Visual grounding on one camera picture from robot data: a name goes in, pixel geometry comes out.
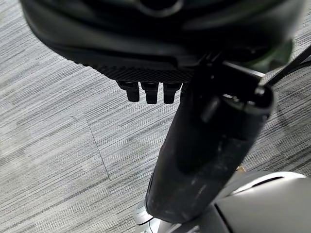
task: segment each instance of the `black cable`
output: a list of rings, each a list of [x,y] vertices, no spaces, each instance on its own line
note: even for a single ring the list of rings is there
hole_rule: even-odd
[[[288,73],[286,73],[284,76],[282,77],[278,77],[277,79],[275,79],[274,77],[269,80],[267,82],[266,85],[269,85],[269,86],[274,86],[276,85],[279,81],[281,81],[283,78],[285,78],[286,76],[294,73],[295,71],[299,70],[299,69],[302,69],[302,68],[305,68],[305,67],[308,67],[308,66],[311,66],[311,61],[306,61],[306,62],[303,62],[301,63],[300,65],[294,67],[292,70],[290,70]]]

